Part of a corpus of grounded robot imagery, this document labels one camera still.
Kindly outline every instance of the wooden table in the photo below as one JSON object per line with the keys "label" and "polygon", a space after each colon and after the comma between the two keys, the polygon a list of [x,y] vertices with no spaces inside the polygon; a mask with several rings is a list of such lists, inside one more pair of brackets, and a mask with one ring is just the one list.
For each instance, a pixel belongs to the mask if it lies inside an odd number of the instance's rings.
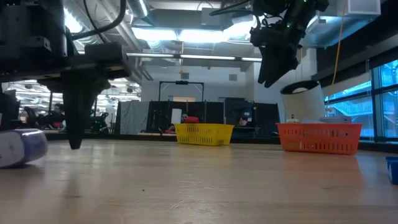
{"label": "wooden table", "polygon": [[398,223],[385,154],[279,146],[50,142],[44,159],[0,170],[0,223]]}

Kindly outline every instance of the yellow basket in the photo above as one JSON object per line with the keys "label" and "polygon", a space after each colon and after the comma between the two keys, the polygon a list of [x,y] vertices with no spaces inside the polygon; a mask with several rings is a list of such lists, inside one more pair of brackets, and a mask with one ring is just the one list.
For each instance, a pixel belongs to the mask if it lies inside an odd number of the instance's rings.
{"label": "yellow basket", "polygon": [[204,146],[228,145],[233,125],[227,124],[176,124],[178,143]]}

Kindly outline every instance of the plastic basket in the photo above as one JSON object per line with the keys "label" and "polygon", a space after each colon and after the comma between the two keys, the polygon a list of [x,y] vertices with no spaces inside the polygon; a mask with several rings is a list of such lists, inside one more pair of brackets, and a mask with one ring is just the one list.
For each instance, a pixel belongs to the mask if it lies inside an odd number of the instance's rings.
{"label": "plastic basket", "polygon": [[277,124],[285,151],[353,155],[362,124]]}
{"label": "plastic basket", "polygon": [[227,124],[176,124],[178,143],[204,146],[228,145],[233,125]]}

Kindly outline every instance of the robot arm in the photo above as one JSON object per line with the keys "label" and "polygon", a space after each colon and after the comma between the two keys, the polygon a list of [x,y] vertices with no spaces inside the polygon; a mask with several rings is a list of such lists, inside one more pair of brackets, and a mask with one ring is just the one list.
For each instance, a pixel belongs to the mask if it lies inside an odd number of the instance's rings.
{"label": "robot arm", "polygon": [[[210,15],[233,12],[229,10],[235,6],[219,9]],[[329,6],[328,0],[254,0],[253,11],[257,18],[257,27],[250,31],[250,42],[258,47],[262,55],[259,83],[266,88],[272,86],[288,71],[296,69],[299,62],[296,59],[297,49],[301,38],[305,37],[305,29],[315,16],[315,12],[325,11]],[[259,16],[265,16],[260,26]],[[268,24],[267,18],[280,17],[275,24]]]}
{"label": "robot arm", "polygon": [[117,43],[86,45],[79,55],[73,40],[112,29],[121,13],[98,30],[71,35],[65,27],[62,0],[0,1],[0,83],[36,79],[55,93],[63,93],[65,120],[72,149],[80,148],[90,109],[110,78],[128,77],[131,63]]}

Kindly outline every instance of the red object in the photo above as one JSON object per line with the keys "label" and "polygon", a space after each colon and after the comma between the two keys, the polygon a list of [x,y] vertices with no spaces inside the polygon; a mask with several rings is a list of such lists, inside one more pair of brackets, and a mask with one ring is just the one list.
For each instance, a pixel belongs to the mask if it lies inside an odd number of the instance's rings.
{"label": "red object", "polygon": [[199,118],[197,117],[187,117],[185,118],[185,124],[198,124],[199,123]]}
{"label": "red object", "polygon": [[283,150],[354,155],[362,124],[277,124]]}
{"label": "red object", "polygon": [[55,128],[61,128],[61,125],[62,125],[62,122],[54,122],[54,123],[53,123],[53,126],[54,126]]}

